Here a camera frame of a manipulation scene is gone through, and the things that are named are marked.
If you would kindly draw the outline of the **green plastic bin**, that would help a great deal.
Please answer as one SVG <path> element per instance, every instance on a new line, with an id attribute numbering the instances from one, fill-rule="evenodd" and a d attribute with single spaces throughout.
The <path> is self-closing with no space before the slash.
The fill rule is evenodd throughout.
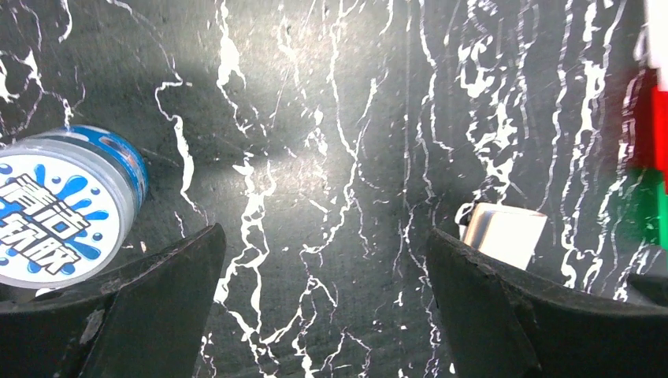
<path id="1" fill-rule="evenodd" d="M 667 250 L 667 183 L 656 169 L 640 170 L 636 216 L 643 237 Z"/>

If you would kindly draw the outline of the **red plastic bin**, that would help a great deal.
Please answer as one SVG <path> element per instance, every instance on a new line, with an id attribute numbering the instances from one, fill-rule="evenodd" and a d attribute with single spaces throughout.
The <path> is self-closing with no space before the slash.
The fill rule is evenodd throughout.
<path id="1" fill-rule="evenodd" d="M 656 69 L 647 69 L 636 108 L 636 148 L 640 164 L 667 179 L 667 91 Z"/>

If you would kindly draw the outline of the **white plastic bin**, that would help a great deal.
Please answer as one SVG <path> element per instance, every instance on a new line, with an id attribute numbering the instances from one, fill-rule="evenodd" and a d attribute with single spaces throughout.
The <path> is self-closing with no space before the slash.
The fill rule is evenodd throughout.
<path id="1" fill-rule="evenodd" d="M 644 0 L 644 56 L 655 71 L 657 87 L 667 92 L 667 0 Z"/>

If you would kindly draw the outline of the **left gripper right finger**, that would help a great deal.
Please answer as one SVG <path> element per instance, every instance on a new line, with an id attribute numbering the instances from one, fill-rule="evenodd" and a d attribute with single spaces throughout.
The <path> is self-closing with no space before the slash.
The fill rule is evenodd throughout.
<path id="1" fill-rule="evenodd" d="M 460 377 L 664 377 L 667 280 L 628 277 L 648 304 L 566 288 L 433 229 L 429 280 Z"/>

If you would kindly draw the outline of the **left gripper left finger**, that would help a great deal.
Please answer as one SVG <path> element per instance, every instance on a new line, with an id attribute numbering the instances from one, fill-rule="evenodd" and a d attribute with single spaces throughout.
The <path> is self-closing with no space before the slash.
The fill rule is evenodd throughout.
<path id="1" fill-rule="evenodd" d="M 84 282 L 3 301 L 2 376 L 191 376 L 225 251 L 214 224 Z"/>

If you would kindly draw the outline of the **beige leather card holder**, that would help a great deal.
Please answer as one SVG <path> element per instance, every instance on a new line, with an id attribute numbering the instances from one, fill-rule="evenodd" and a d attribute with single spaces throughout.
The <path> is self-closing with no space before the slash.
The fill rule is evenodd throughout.
<path id="1" fill-rule="evenodd" d="M 547 216 L 532 209 L 473 202 L 460 208 L 455 223 L 466 245 L 525 270 L 535 253 Z"/>

